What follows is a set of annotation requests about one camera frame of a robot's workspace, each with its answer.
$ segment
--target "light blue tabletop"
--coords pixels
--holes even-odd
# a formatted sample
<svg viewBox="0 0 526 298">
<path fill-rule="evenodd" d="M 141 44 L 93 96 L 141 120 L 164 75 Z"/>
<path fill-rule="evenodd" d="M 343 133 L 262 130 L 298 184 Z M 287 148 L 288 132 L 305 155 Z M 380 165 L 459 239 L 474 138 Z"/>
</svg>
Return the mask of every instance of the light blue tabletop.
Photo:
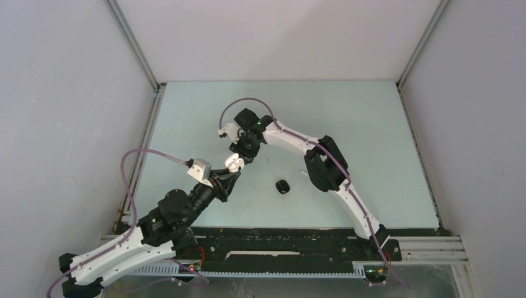
<svg viewBox="0 0 526 298">
<path fill-rule="evenodd" d="M 388 228 L 439 226 L 408 123 L 392 81 L 255 81 L 169 83 L 150 148 L 188 160 L 203 158 L 224 168 L 230 141 L 217 135 L 221 111 L 241 97 L 262 99 L 279 121 L 313 137 L 329 135 L 349 164 L 362 200 Z M 244 107 L 267 114 L 256 102 L 240 102 L 224 122 Z M 301 174 L 303 157 L 262 145 L 247 165 L 228 202 L 214 200 L 194 223 L 200 227 L 352 227 L 332 195 L 318 191 Z M 187 168 L 149 155 L 136 203 L 139 217 L 171 189 L 187 193 L 196 181 Z M 279 179 L 291 191 L 281 195 Z"/>
</svg>

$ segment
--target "wall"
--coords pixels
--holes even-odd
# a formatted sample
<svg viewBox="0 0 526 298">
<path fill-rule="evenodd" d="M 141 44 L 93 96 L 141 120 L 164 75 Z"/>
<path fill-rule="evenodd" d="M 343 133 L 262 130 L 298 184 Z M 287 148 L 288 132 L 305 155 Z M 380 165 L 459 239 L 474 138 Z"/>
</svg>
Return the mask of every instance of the wall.
<svg viewBox="0 0 526 298">
<path fill-rule="evenodd" d="M 103 1 L 2 1 L 0 40 L 0 296 L 43 297 L 110 230 L 152 90 Z"/>
<path fill-rule="evenodd" d="M 124 0 L 160 82 L 397 80 L 439 0 Z"/>
<path fill-rule="evenodd" d="M 453 1 L 404 87 L 483 297 L 524 295 L 525 1 Z"/>
</svg>

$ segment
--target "purple cable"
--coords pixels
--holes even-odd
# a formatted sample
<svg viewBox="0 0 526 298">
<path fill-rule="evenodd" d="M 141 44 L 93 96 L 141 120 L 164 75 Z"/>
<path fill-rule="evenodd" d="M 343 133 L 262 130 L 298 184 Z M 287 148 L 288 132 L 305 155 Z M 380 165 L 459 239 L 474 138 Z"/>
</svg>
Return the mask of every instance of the purple cable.
<svg viewBox="0 0 526 298">
<path fill-rule="evenodd" d="M 200 278 L 202 278 L 205 281 L 205 283 L 204 284 L 192 284 L 191 282 L 181 281 L 181 280 L 178 280 L 176 278 L 159 278 L 159 279 L 156 279 L 156 280 L 154 280 L 152 282 L 149 282 L 149 283 L 145 284 L 144 286 L 138 287 L 138 288 L 133 289 L 133 290 L 118 290 L 118 289 L 116 289 L 114 287 L 111 287 L 110 289 L 112 291 L 118 292 L 120 294 L 131 294 L 131 293 L 135 293 L 135 292 L 138 292 L 140 290 L 146 289 L 147 287 L 150 287 L 150 286 L 152 286 L 154 284 L 158 284 L 159 282 L 172 281 L 172 279 L 177 281 L 178 283 L 185 284 L 185 285 L 190 286 L 190 287 L 205 287 L 205 286 L 210 284 L 210 281 L 208 280 L 208 278 L 206 278 L 201 273 L 199 273 L 197 271 L 194 271 L 194 270 L 190 270 L 190 268 L 184 266 L 181 262 L 177 261 L 176 259 L 168 259 L 168 260 L 178 264 L 179 266 L 183 267 L 183 269 L 185 269 L 188 272 L 194 272 L 194 274 L 196 276 L 199 276 Z"/>
<path fill-rule="evenodd" d="M 349 186 L 351 184 L 351 179 L 350 179 L 350 176 L 348 174 L 348 172 L 345 170 L 345 168 L 336 160 L 336 158 L 331 154 L 331 152 L 329 152 L 329 150 L 325 149 L 325 147 L 323 147 L 322 145 L 320 145 L 319 143 L 316 143 L 316 142 L 312 142 L 311 140 L 308 140 L 304 137 L 302 137 L 301 135 L 298 135 L 297 133 L 293 133 L 287 129 L 283 129 L 281 126 L 279 126 L 279 124 L 277 123 L 277 120 L 276 118 L 274 117 L 274 113 L 272 112 L 272 109 L 270 109 L 269 105 L 267 105 L 264 101 L 260 100 L 260 99 L 257 99 L 257 98 L 252 98 L 252 97 L 244 97 L 244 98 L 241 98 L 241 99 L 238 99 L 236 101 L 233 101 L 231 104 L 229 104 L 224 110 L 223 112 L 221 113 L 221 117 L 219 119 L 219 129 L 221 129 L 221 126 L 223 124 L 223 116 L 226 112 L 226 110 L 228 110 L 231 106 L 233 106 L 234 104 L 240 102 L 240 101 L 257 101 L 257 102 L 260 102 L 261 104 L 263 104 L 267 110 L 269 110 L 269 113 L 270 113 L 270 116 L 272 117 L 272 120 L 274 121 L 274 124 L 276 125 L 276 127 L 278 129 L 280 129 L 281 131 L 293 136 L 293 137 L 296 137 L 296 138 L 299 138 L 300 140 L 304 141 L 304 142 L 307 142 L 309 144 L 312 144 L 318 148 L 320 148 L 331 160 L 332 162 L 338 167 L 338 169 L 342 172 L 342 174 L 345 176 L 345 178 L 347 179 L 348 183 L 347 185 L 345 186 L 345 190 L 353 197 L 354 201 L 356 202 L 356 204 L 358 205 L 358 207 L 360 208 L 360 210 L 362 211 L 362 213 L 364 214 L 365 216 L 365 219 L 367 220 L 367 224 L 369 226 L 369 230 L 371 231 L 371 234 L 372 234 L 372 237 L 374 239 L 374 242 L 378 248 L 378 252 L 380 253 L 380 256 L 381 258 L 383 259 L 383 261 L 387 264 L 387 267 L 389 268 L 389 270 L 391 271 L 391 273 L 393 274 L 393 276 L 396 278 L 396 280 L 398 281 L 398 284 L 401 284 L 402 286 L 406 287 L 407 289 L 411 289 L 411 286 L 409 284 L 407 284 L 406 282 L 404 282 L 399 276 L 398 274 L 396 274 L 396 272 L 394 271 L 394 269 L 391 267 L 391 265 L 389 264 L 389 262 L 387 261 L 387 258 L 385 256 L 385 254 L 383 253 L 383 251 L 381 250 L 381 246 L 380 246 L 380 243 L 378 242 L 378 238 L 377 236 L 375 235 L 375 232 L 374 232 L 374 229 L 373 229 L 373 225 L 371 223 L 371 220 L 369 219 L 369 216 L 367 216 L 367 211 L 365 211 L 365 207 L 362 205 L 362 203 L 360 202 L 360 200 L 358 200 L 358 198 L 356 197 L 356 195 L 350 191 L 349 189 Z"/>
<path fill-rule="evenodd" d="M 154 153 L 154 154 L 157 154 L 157 155 L 161 155 L 162 157 L 167 158 L 168 160 L 175 161 L 176 163 L 180 163 L 182 165 L 185 165 L 185 161 L 183 161 L 183 160 L 174 158 L 174 157 L 172 157 L 170 155 L 167 155 L 167 154 L 165 154 L 163 152 L 160 152 L 160 151 L 157 151 L 157 150 L 146 149 L 146 148 L 132 149 L 132 150 L 126 152 L 122 156 L 122 159 L 120 160 L 120 175 L 122 177 L 122 183 L 124 184 L 124 188 L 126 189 L 126 193 L 128 194 L 128 197 L 130 198 L 130 204 L 131 204 L 131 207 L 132 207 L 132 210 L 133 210 L 133 223 L 132 223 L 130 229 L 128 230 L 128 232 L 126 233 L 126 235 L 124 236 L 124 238 L 122 238 L 119 242 L 117 242 L 119 245 L 121 245 L 124 241 L 126 241 L 126 239 L 128 239 L 130 237 L 130 235 L 132 234 L 133 230 L 135 229 L 135 226 L 137 225 L 137 208 L 135 206 L 135 200 L 133 198 L 132 191 L 130 190 L 130 185 L 128 184 L 128 182 L 126 180 L 126 174 L 124 173 L 124 161 L 126 160 L 126 158 L 129 155 L 131 155 L 133 153 L 136 153 L 136 152 Z M 101 251 L 100 253 L 98 253 L 98 254 L 92 256 L 91 258 L 87 259 L 86 261 L 80 262 L 75 267 L 67 270 L 65 273 L 63 273 L 61 276 L 59 276 L 55 281 L 53 281 L 53 283 L 51 283 L 51 286 L 49 287 L 48 292 L 47 292 L 47 298 L 51 298 L 51 292 L 52 292 L 53 288 L 63 278 L 65 278 L 67 275 L 71 274 L 73 271 L 77 270 L 78 266 L 84 266 L 85 264 L 88 264 L 89 262 L 93 261 L 94 259 L 99 258 L 100 256 L 112 251 L 114 248 L 115 248 L 115 246 L 108 247 L 105 250 Z"/>
</svg>

